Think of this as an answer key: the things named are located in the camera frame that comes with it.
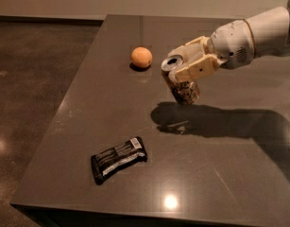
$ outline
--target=barcode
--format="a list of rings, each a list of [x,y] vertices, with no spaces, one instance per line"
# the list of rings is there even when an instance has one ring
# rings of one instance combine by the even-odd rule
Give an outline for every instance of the barcode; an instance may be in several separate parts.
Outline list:
[[[131,143],[133,144],[133,146],[135,148],[141,148],[142,147],[142,145],[138,142],[138,140],[136,138],[133,138],[130,141],[131,141]]]

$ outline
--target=black pouch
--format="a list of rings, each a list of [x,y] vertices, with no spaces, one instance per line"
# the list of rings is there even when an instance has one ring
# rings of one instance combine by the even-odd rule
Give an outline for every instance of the black pouch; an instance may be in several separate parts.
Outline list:
[[[91,157],[95,182],[100,185],[118,170],[146,160],[147,154],[142,138],[132,138]]]

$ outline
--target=black object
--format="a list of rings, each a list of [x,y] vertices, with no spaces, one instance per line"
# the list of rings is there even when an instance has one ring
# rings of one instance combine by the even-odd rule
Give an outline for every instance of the black object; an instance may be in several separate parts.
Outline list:
[[[118,170],[147,160],[141,137],[132,138],[116,147],[91,157],[92,172],[96,184],[102,184]]]

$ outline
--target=orange ball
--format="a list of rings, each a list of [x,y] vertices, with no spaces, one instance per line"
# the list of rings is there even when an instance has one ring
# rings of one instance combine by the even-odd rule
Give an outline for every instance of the orange ball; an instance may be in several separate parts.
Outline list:
[[[147,68],[152,63],[152,53],[143,47],[137,47],[131,54],[132,62],[140,68]]]

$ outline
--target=can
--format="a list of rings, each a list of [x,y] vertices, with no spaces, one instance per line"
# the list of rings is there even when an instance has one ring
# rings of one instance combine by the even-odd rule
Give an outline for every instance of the can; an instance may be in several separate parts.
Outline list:
[[[169,78],[170,72],[182,64],[183,57],[181,55],[168,57],[162,62],[162,76],[178,104],[191,105],[196,102],[200,94],[196,81],[191,79],[184,82],[175,83]]]

